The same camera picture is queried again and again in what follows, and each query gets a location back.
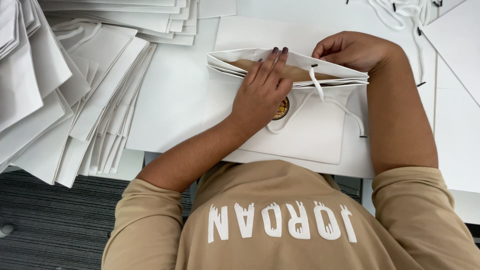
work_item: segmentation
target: flattened paper bag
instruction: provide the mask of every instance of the flattened paper bag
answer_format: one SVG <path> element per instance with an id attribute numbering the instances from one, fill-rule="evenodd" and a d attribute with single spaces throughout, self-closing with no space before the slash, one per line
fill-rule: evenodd
<path id="1" fill-rule="evenodd" d="M 271 51 L 238 49 L 207 54 L 210 81 L 202 130 L 228 116 L 243 77 Z M 292 91 L 280 104 L 276 118 L 240 149 L 338 164 L 345 113 L 358 122 L 358 136 L 365 136 L 362 119 L 346 104 L 352 91 L 365 88 L 368 76 L 290 52 L 282 77 L 292 79 Z"/>

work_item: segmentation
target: beige sweatshirt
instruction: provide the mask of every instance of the beige sweatshirt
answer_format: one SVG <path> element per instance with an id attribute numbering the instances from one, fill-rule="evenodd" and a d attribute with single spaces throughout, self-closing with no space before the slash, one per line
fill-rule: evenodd
<path id="1" fill-rule="evenodd" d="M 274 160 L 218 165 L 183 226 L 181 194 L 135 179 L 102 269 L 480 269 L 438 169 L 373 181 L 376 219 L 321 175 Z"/>

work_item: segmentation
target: white print lettering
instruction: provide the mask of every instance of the white print lettering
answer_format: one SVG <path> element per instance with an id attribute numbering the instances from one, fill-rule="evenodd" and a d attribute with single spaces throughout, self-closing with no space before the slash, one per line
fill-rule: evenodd
<path id="1" fill-rule="evenodd" d="M 338 239 L 341 232 L 333 211 L 321 202 L 314 201 L 314 203 L 316 206 L 313 209 L 313 213 L 315 214 L 315 219 L 317 220 L 318 234 L 327 240 Z M 322 211 L 327 212 L 328 218 L 330 219 L 328 226 L 325 226 L 324 219 L 322 217 Z"/>
<path id="2" fill-rule="evenodd" d="M 310 239 L 310 227 L 308 224 L 308 216 L 305 207 L 302 202 L 295 201 L 299 208 L 299 213 L 297 214 L 295 208 L 291 204 L 285 204 L 290 213 L 291 218 L 288 220 L 288 232 L 290 235 L 297 239 Z M 315 216 L 315 221 L 317 223 L 318 234 L 326 240 L 336 240 L 341 236 L 341 230 L 336 220 L 335 214 L 333 211 L 326 207 L 323 203 L 318 201 L 313 201 L 315 207 L 313 208 L 313 213 Z M 253 232 L 253 218 L 255 216 L 255 207 L 254 203 L 248 205 L 248 208 L 243 208 L 239 203 L 235 203 L 233 206 L 237 221 L 239 224 L 240 234 L 242 238 L 252 237 Z M 350 220 L 350 216 L 353 216 L 352 213 L 347 209 L 347 206 L 340 205 L 340 215 L 342 216 L 345 229 L 347 231 L 348 241 L 350 243 L 356 243 L 357 237 L 355 231 L 353 230 L 353 225 Z M 269 210 L 273 210 L 275 215 L 276 225 L 274 228 L 270 222 Z M 328 216 L 329 222 L 325 225 L 325 220 L 322 216 L 322 211 Z M 282 237 L 282 212 L 280 206 L 273 202 L 269 206 L 265 207 L 261 211 L 262 219 L 264 222 L 265 233 L 270 237 Z M 214 241 L 214 226 L 218 231 L 220 240 L 228 240 L 228 208 L 223 206 L 218 213 L 218 209 L 213 206 L 210 206 L 210 211 L 208 212 L 208 242 L 211 243 Z"/>
<path id="3" fill-rule="evenodd" d="M 270 216 L 268 215 L 268 211 L 270 209 L 272 209 L 273 213 L 275 214 L 276 229 L 274 229 L 272 227 L 272 225 L 270 224 Z M 265 207 L 262 210 L 262 218 L 264 219 L 265 233 L 268 236 L 282 237 L 282 212 L 280 211 L 280 206 L 279 205 L 277 205 L 275 202 L 273 202 L 269 206 Z"/>
<path id="4" fill-rule="evenodd" d="M 307 211 L 302 202 L 295 201 L 299 207 L 300 216 L 297 216 L 297 212 L 291 204 L 286 204 L 290 216 L 292 218 L 288 221 L 288 232 L 291 236 L 297 239 L 310 239 L 310 227 L 308 226 L 308 217 Z M 301 224 L 301 227 L 295 230 L 295 225 L 297 223 Z"/>
<path id="5" fill-rule="evenodd" d="M 235 213 L 237 214 L 237 220 L 239 222 L 241 237 L 242 238 L 251 237 L 252 230 L 253 230 L 253 215 L 255 212 L 255 207 L 253 207 L 253 203 L 248 205 L 248 210 L 243 209 L 238 203 L 236 203 L 233 206 L 233 208 L 235 209 Z"/>
<path id="6" fill-rule="evenodd" d="M 223 206 L 220 214 L 218 209 L 210 206 L 210 212 L 208 212 L 208 242 L 213 242 L 213 225 L 215 224 L 216 230 L 220 235 L 220 240 L 228 240 L 228 213 L 227 207 Z"/>
<path id="7" fill-rule="evenodd" d="M 357 237 L 355 236 L 355 232 L 353 231 L 352 222 L 350 221 L 350 216 L 353 216 L 352 213 L 347 209 L 347 206 L 341 206 L 342 212 L 340 213 L 343 218 L 343 223 L 345 223 L 345 228 L 347 229 L 348 241 L 350 243 L 356 243 Z"/>

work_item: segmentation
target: hand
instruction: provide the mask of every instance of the hand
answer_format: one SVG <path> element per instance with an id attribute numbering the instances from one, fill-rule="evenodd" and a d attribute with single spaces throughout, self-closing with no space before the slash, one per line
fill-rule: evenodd
<path id="1" fill-rule="evenodd" d="M 228 119 L 245 135 L 253 136 L 264 128 L 292 89 L 292 80 L 280 78 L 287 57 L 288 48 L 279 52 L 275 47 L 265 62 L 260 59 L 243 79 Z"/>
<path id="2" fill-rule="evenodd" d="M 380 69 L 391 54 L 404 53 L 391 41 L 360 32 L 340 32 L 320 41 L 312 57 L 360 72 Z"/>

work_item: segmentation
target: white paper bag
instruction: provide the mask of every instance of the white paper bag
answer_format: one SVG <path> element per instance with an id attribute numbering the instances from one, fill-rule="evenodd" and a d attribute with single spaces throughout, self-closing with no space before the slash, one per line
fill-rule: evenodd
<path id="1" fill-rule="evenodd" d="M 202 130 L 230 114 L 250 65 L 267 59 L 271 51 L 238 49 L 207 54 L 210 81 Z M 288 112 L 270 122 L 240 149 L 338 164 L 345 113 L 359 123 L 359 136 L 366 136 L 362 119 L 351 113 L 346 104 L 352 91 L 367 84 L 368 75 L 290 52 L 282 76 L 294 81 L 287 96 Z"/>

